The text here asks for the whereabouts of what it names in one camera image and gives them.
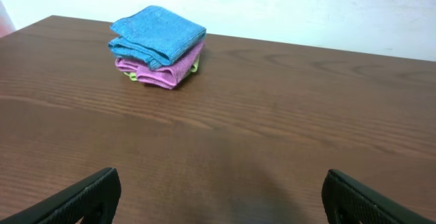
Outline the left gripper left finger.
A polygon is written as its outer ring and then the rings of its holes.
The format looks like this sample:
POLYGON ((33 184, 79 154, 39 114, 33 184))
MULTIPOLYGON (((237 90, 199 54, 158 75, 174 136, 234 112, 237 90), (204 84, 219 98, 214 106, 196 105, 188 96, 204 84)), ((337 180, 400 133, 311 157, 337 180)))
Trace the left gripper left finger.
POLYGON ((1 220, 1 224, 111 224, 120 197, 118 172, 107 167, 1 220))

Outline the blue microfiber cloth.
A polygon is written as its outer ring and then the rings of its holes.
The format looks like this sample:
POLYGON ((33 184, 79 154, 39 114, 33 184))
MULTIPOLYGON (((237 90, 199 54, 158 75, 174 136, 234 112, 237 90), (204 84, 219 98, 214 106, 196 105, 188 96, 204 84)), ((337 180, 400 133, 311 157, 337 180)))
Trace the blue microfiber cloth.
POLYGON ((205 27, 156 5, 118 19, 110 29, 118 35, 108 43, 114 56, 138 59, 152 70, 173 65, 206 35, 205 27))

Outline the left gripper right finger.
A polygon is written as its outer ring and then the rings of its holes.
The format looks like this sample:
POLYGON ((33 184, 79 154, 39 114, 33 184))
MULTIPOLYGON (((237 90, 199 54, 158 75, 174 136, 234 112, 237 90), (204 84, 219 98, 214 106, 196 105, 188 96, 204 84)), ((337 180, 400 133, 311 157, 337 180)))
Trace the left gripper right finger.
POLYGON ((324 179, 322 203, 329 224, 435 224, 334 169, 324 179))

